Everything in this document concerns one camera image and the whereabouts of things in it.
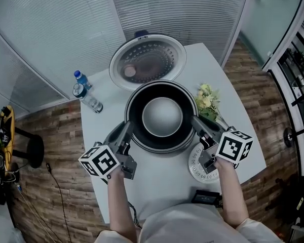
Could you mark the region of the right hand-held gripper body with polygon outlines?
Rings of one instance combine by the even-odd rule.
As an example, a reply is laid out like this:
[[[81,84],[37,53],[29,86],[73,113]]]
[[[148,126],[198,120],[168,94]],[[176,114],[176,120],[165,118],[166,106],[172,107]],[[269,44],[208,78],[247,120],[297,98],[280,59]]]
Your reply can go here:
[[[229,127],[220,138],[212,138],[213,146],[203,146],[199,163],[207,174],[216,169],[214,163],[218,157],[237,165],[244,160],[253,144],[253,137]]]

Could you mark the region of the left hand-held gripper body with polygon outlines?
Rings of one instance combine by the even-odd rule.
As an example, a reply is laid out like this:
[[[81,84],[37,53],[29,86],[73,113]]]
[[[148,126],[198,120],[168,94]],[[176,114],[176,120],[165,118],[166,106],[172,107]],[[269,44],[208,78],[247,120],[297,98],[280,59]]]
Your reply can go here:
[[[97,142],[85,152],[79,162],[91,176],[109,179],[111,172],[120,167],[126,179],[134,179],[137,167],[136,161],[129,155],[130,144],[125,142],[120,146],[104,145]]]

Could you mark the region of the dark pot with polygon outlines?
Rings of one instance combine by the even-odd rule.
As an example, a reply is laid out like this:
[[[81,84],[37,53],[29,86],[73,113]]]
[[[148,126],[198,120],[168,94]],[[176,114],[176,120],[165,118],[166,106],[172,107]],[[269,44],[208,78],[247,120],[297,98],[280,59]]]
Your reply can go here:
[[[160,80],[136,89],[125,107],[125,121],[134,125],[132,140],[158,154],[182,150],[192,142],[191,117],[198,115],[192,94],[182,85]]]

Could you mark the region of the white steamer tray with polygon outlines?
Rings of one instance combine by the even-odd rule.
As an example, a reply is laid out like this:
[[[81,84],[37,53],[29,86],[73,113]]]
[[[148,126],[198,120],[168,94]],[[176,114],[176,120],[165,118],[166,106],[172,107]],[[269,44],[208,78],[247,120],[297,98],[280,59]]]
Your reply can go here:
[[[211,184],[219,182],[219,174],[218,170],[215,169],[211,173],[207,174],[205,170],[202,168],[201,164],[199,163],[198,159],[201,156],[203,150],[203,145],[198,143],[192,149],[189,154],[188,159],[188,168],[191,175],[200,183],[203,184]]]

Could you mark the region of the dark blue rice cooker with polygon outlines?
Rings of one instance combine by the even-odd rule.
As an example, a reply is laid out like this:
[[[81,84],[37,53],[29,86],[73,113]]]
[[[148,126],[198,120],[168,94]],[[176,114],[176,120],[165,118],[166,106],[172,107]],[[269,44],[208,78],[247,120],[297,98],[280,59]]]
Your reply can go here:
[[[178,40],[141,30],[116,50],[110,60],[109,76],[116,86],[133,93],[148,82],[175,82],[186,61],[186,50]]]

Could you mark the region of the person's left forearm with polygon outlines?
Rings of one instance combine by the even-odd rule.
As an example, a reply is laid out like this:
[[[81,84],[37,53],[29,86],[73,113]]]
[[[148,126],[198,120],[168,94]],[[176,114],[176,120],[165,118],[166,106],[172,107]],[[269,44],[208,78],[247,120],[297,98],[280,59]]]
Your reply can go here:
[[[137,242],[137,234],[128,204],[124,179],[109,179],[107,185],[110,229],[131,242]]]

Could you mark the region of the person's right forearm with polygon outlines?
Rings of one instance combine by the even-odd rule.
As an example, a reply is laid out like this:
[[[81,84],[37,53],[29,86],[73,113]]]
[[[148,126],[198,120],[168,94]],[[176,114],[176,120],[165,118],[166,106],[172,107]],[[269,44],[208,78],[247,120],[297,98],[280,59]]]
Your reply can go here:
[[[218,170],[218,173],[224,220],[228,225],[237,228],[249,218],[238,175],[235,170]]]

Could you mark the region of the person's right hand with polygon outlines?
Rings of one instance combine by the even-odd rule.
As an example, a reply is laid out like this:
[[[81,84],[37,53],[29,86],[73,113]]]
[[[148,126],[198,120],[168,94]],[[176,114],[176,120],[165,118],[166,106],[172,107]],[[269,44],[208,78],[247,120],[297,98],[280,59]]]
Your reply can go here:
[[[214,163],[215,167],[220,170],[235,170],[234,165],[223,158],[218,157]]]

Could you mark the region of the person's left hand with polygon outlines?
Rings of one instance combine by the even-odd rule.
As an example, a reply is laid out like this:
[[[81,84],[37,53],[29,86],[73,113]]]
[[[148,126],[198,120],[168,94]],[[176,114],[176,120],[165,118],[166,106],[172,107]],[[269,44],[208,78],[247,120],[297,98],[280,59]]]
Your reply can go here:
[[[121,165],[117,166],[112,172],[110,172],[109,176],[110,176],[109,179],[115,179],[115,178],[124,179],[125,175],[122,170],[122,166]]]

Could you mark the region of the yellow artificial flower bunch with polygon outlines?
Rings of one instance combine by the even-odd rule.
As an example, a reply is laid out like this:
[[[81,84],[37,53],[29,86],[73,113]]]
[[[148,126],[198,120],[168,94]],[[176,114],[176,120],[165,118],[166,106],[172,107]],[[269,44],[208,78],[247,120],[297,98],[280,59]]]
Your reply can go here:
[[[219,111],[219,90],[212,89],[209,84],[198,84],[197,94],[194,96],[194,99],[200,116],[214,122],[219,122],[226,128],[229,127]]]

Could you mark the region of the clear water bottle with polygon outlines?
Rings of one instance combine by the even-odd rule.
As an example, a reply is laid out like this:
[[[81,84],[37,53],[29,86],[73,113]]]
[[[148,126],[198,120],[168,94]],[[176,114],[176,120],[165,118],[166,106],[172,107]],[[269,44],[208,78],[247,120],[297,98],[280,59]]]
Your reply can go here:
[[[82,84],[73,86],[73,95],[82,103],[91,108],[95,113],[100,113],[103,110],[103,105],[98,101]]]

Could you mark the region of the black round wheel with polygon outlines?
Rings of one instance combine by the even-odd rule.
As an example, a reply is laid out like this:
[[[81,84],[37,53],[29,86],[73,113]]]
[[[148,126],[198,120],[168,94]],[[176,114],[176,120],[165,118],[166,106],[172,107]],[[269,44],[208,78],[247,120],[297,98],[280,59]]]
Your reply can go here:
[[[294,146],[293,129],[287,127],[283,132],[284,143],[287,147]]]

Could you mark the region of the black waist device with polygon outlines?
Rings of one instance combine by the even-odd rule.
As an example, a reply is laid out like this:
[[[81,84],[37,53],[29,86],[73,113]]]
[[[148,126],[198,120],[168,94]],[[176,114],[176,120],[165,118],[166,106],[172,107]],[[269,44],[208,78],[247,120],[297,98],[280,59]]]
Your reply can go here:
[[[191,203],[219,206],[221,200],[222,200],[222,196],[220,195],[219,192],[196,190],[196,193],[195,193]]]

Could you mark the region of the blue drink bottle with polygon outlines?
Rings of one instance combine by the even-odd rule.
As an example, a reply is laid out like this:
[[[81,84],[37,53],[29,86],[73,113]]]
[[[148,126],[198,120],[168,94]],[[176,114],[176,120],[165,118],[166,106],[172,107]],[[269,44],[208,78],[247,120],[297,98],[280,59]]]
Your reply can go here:
[[[93,87],[92,84],[89,82],[87,76],[79,70],[76,70],[74,72],[74,76],[77,80],[77,83],[82,84],[86,88],[86,90],[90,90]]]

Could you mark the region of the black equipment with yellow tag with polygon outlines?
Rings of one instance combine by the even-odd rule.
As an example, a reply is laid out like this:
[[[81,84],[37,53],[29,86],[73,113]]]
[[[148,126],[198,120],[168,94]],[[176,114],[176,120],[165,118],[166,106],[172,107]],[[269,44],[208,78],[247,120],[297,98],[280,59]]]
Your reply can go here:
[[[284,225],[296,225],[304,229],[304,176],[293,174],[286,181],[277,178],[275,182],[282,189],[281,194],[265,210],[276,208],[276,218]]]

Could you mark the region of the black metal rack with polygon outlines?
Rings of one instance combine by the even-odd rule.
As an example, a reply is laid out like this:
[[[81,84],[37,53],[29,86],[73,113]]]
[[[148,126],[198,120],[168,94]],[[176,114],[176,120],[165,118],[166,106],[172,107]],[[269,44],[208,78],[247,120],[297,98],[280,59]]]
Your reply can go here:
[[[268,67],[293,129],[299,174],[304,176],[304,21],[282,56]]]

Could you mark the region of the person's white shirt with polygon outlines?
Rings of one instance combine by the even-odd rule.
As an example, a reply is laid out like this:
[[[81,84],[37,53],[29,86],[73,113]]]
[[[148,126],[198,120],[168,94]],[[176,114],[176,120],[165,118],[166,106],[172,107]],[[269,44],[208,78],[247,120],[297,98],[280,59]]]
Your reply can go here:
[[[137,243],[283,243],[269,228],[250,218],[237,228],[213,206],[181,204],[149,216]]]

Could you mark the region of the round yellow side table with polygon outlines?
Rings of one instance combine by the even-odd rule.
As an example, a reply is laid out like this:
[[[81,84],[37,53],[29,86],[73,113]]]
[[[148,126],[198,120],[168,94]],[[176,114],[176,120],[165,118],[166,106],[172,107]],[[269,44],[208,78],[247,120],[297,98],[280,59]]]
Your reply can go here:
[[[15,134],[28,139],[26,152],[14,149]],[[0,111],[0,184],[19,179],[20,168],[13,157],[27,160],[27,164],[36,169],[44,159],[44,142],[41,136],[16,127],[13,107],[7,105]]]

